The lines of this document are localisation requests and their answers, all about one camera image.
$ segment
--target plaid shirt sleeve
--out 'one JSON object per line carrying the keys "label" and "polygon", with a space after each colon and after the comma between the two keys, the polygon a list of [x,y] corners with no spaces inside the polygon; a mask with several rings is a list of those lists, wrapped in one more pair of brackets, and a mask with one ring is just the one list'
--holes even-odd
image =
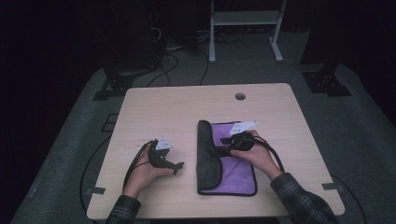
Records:
{"label": "plaid shirt sleeve", "polygon": [[106,220],[106,224],[134,223],[139,208],[140,202],[137,199],[121,195],[116,204],[114,204],[113,210],[111,210]]}
{"label": "plaid shirt sleeve", "polygon": [[293,223],[338,223],[330,206],[318,195],[305,191],[291,174],[275,178],[271,188],[289,211]]}

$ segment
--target hand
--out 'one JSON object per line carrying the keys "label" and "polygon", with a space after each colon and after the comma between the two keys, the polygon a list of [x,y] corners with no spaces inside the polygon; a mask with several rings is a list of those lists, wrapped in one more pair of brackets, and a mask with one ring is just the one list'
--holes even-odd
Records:
{"label": "hand", "polygon": [[[251,133],[256,140],[262,141],[256,131],[247,131],[247,133]],[[249,151],[231,150],[230,153],[235,157],[249,161],[254,167],[268,175],[271,180],[283,173],[274,163],[270,151],[257,143]]]}
{"label": "hand", "polygon": [[149,145],[142,155],[128,178],[122,194],[137,199],[141,189],[147,187],[154,179],[164,175],[173,175],[173,170],[168,168],[155,168],[149,163]]}

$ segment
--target hole in table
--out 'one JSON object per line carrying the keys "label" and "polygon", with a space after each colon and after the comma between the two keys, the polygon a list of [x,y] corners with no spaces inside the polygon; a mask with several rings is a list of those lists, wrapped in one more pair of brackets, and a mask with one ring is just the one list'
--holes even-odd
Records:
{"label": "hole in table", "polygon": [[235,95],[235,99],[240,100],[240,101],[245,100],[246,98],[247,98],[246,95],[244,93],[242,93],[242,92],[238,92]]}

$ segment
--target table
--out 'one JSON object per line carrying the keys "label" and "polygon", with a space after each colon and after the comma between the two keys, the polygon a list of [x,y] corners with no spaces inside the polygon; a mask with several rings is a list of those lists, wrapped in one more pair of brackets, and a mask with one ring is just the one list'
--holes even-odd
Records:
{"label": "table", "polygon": [[[236,99],[237,93],[246,99]],[[257,120],[254,129],[277,151],[285,170],[303,188],[322,197],[336,215],[344,213],[337,190],[322,187],[332,179],[290,86],[249,84],[128,90],[96,183],[106,190],[92,195],[88,217],[107,218],[136,152],[163,134],[174,146],[166,158],[185,165],[176,176],[157,179],[140,193],[138,218],[286,216],[270,180],[258,170],[254,197],[198,195],[195,166],[200,119]]]}

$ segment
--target white tag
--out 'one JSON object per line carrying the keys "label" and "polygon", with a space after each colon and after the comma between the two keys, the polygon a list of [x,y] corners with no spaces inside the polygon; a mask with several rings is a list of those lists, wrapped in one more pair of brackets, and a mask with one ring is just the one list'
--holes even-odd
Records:
{"label": "white tag", "polygon": [[155,147],[155,149],[157,150],[161,150],[161,149],[166,149],[166,148],[171,148],[172,144],[165,138],[165,136],[161,136],[161,139],[158,140],[158,144]]}
{"label": "white tag", "polygon": [[245,122],[236,122],[235,125],[230,130],[230,135],[233,135],[233,134],[236,134],[236,133],[242,133],[242,132],[246,131],[247,129],[253,127],[254,125],[256,125],[258,123],[259,122],[257,120],[245,121]]}

